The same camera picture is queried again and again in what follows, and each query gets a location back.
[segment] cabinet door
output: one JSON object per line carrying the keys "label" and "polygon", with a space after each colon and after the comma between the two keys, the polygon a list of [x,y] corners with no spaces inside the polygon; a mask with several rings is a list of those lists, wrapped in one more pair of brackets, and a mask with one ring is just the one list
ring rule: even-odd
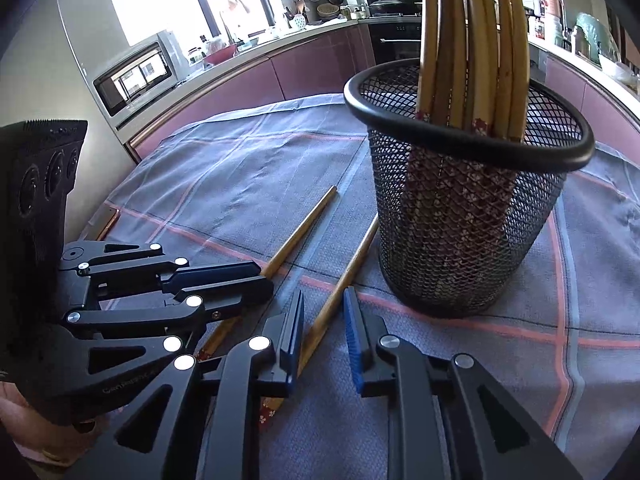
{"label": "cabinet door", "polygon": [[285,99],[342,93],[356,73],[343,30],[322,34],[271,58]]}
{"label": "cabinet door", "polygon": [[351,53],[353,54],[356,72],[362,72],[375,66],[376,59],[373,54],[369,25],[353,25],[347,27],[346,31],[351,44]]}
{"label": "cabinet door", "polygon": [[604,95],[587,84],[584,89],[582,114],[596,140],[615,148],[636,164],[640,164],[640,132]]}
{"label": "cabinet door", "polygon": [[569,101],[578,110],[582,109],[584,87],[583,76],[562,65],[562,62],[549,56],[546,60],[545,85]]}
{"label": "cabinet door", "polygon": [[279,101],[284,101],[284,97],[273,66],[265,60],[222,83],[178,112],[137,146],[136,153],[140,158],[145,158],[160,144],[161,140],[187,124],[203,121],[223,112],[255,108]]}

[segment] basket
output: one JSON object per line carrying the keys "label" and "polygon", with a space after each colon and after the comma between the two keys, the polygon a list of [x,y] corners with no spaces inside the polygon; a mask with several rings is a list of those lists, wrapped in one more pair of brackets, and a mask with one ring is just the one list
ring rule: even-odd
{"label": "basket", "polygon": [[498,298],[566,174],[593,155],[593,133],[533,80],[522,143],[416,120],[418,72],[417,59],[378,65],[355,75],[344,96],[369,131],[389,287],[430,316],[469,316]]}

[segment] bowl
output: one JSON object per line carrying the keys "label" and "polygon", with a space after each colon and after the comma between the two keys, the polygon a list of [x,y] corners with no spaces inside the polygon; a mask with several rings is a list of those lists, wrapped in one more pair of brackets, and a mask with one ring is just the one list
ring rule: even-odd
{"label": "bowl", "polygon": [[340,7],[334,4],[318,5],[318,16],[320,16],[322,20],[332,20],[338,14],[340,14]]}
{"label": "bowl", "polygon": [[204,61],[212,65],[217,65],[218,63],[222,63],[223,61],[231,59],[236,53],[237,49],[238,48],[234,44],[226,46],[225,48],[221,48],[213,54],[209,54],[207,57],[205,57]]}

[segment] built-in oven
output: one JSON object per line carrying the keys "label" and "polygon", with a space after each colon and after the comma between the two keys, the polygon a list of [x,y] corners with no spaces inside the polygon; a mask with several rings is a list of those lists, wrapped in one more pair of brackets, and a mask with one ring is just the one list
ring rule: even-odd
{"label": "built-in oven", "polygon": [[420,57],[420,22],[371,23],[369,34],[376,64]]}

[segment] wooden chopstick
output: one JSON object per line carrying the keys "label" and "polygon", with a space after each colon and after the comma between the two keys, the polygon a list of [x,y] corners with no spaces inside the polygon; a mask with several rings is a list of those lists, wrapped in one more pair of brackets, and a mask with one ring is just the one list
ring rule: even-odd
{"label": "wooden chopstick", "polygon": [[488,47],[488,69],[487,76],[489,87],[489,109],[487,123],[489,124],[488,134],[492,134],[494,124],[495,94],[498,83],[498,27],[495,22],[494,0],[482,0],[484,5],[484,16],[486,20],[486,45]]}
{"label": "wooden chopstick", "polygon": [[513,90],[513,43],[510,0],[498,0],[500,12],[500,64],[498,88],[495,94],[494,136],[509,137],[509,116]]}
{"label": "wooden chopstick", "polygon": [[466,26],[464,0],[451,0],[453,21],[453,67],[449,125],[462,128],[465,118]]}
{"label": "wooden chopstick", "polygon": [[440,0],[440,34],[431,123],[441,126],[446,126],[449,119],[449,99],[453,80],[453,27],[453,0]]}
{"label": "wooden chopstick", "polygon": [[520,142],[527,123],[529,95],[529,42],[527,41],[527,17],[522,0],[511,1],[513,23],[513,86],[509,114],[509,139]]}
{"label": "wooden chopstick", "polygon": [[473,93],[474,107],[471,130],[487,134],[491,129],[489,112],[494,106],[490,99],[489,83],[489,49],[486,38],[488,37],[486,26],[486,13],[483,0],[468,0],[471,11],[472,27],[469,30],[470,50],[473,51],[473,87],[469,86],[467,95]]}
{"label": "wooden chopstick", "polygon": [[[316,319],[306,333],[305,338],[302,341],[302,348],[300,349],[300,361],[298,362],[298,375],[302,373],[306,364],[311,359],[311,356],[318,348],[318,345],[322,341],[324,334],[326,333],[332,319],[335,316],[338,307],[342,304],[342,294],[345,289],[351,285],[351,282],[356,277],[360,267],[364,263],[369,252],[369,247],[373,241],[373,237],[378,230],[378,215],[374,217],[364,235],[364,238],[358,245],[355,253],[351,257],[351,260],[347,264],[342,276],[336,283],[334,290],[324,302],[322,309],[318,312]],[[262,403],[263,406],[270,410],[277,410],[283,403],[284,399],[265,399]]]}
{"label": "wooden chopstick", "polygon": [[422,0],[422,46],[420,77],[415,114],[418,119],[430,116],[438,57],[438,0]]}
{"label": "wooden chopstick", "polygon": [[[311,210],[311,212],[305,217],[305,219],[300,222],[300,225],[296,228],[296,230],[293,231],[291,236],[287,238],[287,241],[285,241],[282,247],[279,248],[278,251],[273,255],[273,258],[269,260],[269,263],[264,266],[264,268],[260,272],[261,276],[265,276],[269,279],[274,276],[277,270],[284,263],[284,260],[287,259],[287,256],[291,254],[291,251],[296,247],[296,245],[306,234],[306,232],[309,231],[309,228],[316,221],[320,213],[324,210],[326,205],[337,193],[338,189],[335,186],[331,186],[327,190],[324,196],[320,199],[320,202],[318,202],[316,206]],[[229,332],[231,332],[231,329],[239,319],[239,317],[232,317],[230,319],[222,320],[218,324],[213,333],[207,339],[206,343],[204,343],[204,345],[198,352],[198,361],[209,359],[213,354],[215,354],[218,347],[222,344],[225,337],[229,334]]]}

